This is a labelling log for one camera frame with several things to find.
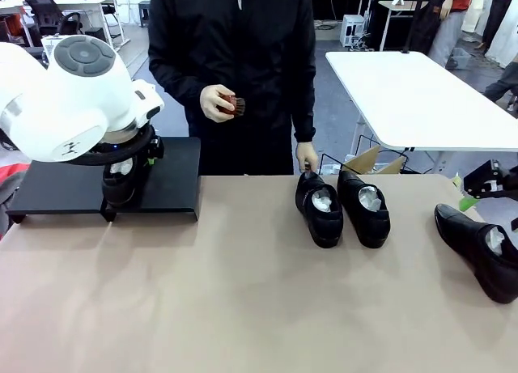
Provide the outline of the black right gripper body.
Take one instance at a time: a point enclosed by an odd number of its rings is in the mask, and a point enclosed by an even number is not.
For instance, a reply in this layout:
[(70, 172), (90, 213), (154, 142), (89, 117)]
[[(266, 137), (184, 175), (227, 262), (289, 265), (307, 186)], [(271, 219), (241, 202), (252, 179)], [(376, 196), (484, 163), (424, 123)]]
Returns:
[(500, 184), (504, 197), (517, 197), (518, 189), (518, 166), (501, 170)]

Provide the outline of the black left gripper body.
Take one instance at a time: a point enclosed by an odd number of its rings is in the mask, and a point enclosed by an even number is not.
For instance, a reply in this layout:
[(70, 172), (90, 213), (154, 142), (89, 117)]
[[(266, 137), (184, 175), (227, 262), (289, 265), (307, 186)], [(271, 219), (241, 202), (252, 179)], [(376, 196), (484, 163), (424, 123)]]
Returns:
[(138, 159), (162, 159), (164, 156), (163, 140), (154, 128), (141, 128), (138, 131), (135, 146)]

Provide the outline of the person's left hand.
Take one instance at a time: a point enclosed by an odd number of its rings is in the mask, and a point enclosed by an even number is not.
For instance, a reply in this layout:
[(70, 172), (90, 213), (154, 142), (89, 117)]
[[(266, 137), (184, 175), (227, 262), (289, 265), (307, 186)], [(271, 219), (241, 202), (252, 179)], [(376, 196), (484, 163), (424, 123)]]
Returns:
[(301, 172), (316, 172), (318, 168), (318, 155), (311, 142), (299, 142), (295, 155)]

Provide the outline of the person's right hand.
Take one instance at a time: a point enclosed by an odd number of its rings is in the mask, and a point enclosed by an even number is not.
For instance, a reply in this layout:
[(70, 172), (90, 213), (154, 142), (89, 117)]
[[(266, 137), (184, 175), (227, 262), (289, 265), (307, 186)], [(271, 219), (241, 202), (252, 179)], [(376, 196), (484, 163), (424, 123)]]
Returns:
[(224, 85), (209, 85), (202, 89), (199, 103), (206, 118), (216, 122), (223, 123), (234, 118), (232, 114), (221, 112), (220, 108), (225, 108), (230, 112), (234, 112), (234, 106), (226, 101), (224, 96), (234, 96), (235, 93), (226, 88)]

